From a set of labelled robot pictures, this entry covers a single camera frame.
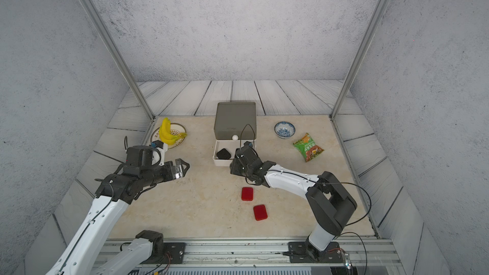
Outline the white drawer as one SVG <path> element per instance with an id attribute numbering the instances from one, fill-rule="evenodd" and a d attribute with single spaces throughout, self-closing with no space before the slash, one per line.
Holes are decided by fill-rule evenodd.
<path id="1" fill-rule="evenodd" d="M 214 164 L 218 167 L 225 167 L 225 166 L 230 166 L 231 162 L 233 161 L 236 150 L 241 148 L 246 142 L 249 142 L 249 144 L 252 145 L 252 147 L 255 147 L 255 141 L 253 140 L 246 140 L 246 141 L 234 141 L 234 140 L 216 140 L 215 147 L 214 147 L 214 153 L 213 153 L 213 161 Z M 216 153 L 221 150 L 222 148 L 226 148 L 229 150 L 231 153 L 231 159 L 230 160 L 218 160 L 216 158 Z"/>

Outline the black brooch box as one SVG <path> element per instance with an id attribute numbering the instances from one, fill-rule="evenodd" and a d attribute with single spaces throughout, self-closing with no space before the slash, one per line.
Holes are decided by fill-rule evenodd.
<path id="1" fill-rule="evenodd" d="M 230 160 L 231 159 L 231 153 L 229 152 L 228 149 L 222 148 L 216 153 L 216 158 L 218 160 Z"/>

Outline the red brooch box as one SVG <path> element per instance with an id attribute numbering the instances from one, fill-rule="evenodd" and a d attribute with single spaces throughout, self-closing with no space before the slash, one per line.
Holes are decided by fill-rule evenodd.
<path id="1" fill-rule="evenodd" d="M 241 190 L 242 201 L 253 201 L 254 189 L 252 187 L 243 187 Z"/>
<path id="2" fill-rule="evenodd" d="M 264 204 L 254 206 L 253 214 L 256 221 L 262 221 L 268 218 L 266 206 Z"/>

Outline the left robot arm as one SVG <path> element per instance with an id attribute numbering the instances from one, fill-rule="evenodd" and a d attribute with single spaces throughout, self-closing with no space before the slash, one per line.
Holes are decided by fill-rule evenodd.
<path id="1" fill-rule="evenodd" d="M 129 274 L 142 263 L 167 271 L 181 258 L 181 252 L 164 244 L 161 233 L 144 230 L 115 257 L 93 268 L 115 224 L 134 201 L 159 183 L 186 176 L 190 164 L 182 159 L 165 161 L 167 147 L 156 141 L 127 148 L 125 163 L 101 180 L 87 216 L 49 274 Z"/>

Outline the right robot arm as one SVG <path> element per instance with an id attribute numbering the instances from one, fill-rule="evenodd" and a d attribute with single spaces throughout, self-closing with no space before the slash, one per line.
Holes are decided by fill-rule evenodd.
<path id="1" fill-rule="evenodd" d="M 357 209 L 357 202 L 330 172 L 321 175 L 290 171 L 271 161 L 262 162 L 257 152 L 243 145 L 235 152 L 230 173 L 242 176 L 252 185 L 278 188 L 308 201 L 316 226 L 305 244 L 312 256 L 324 254 Z"/>

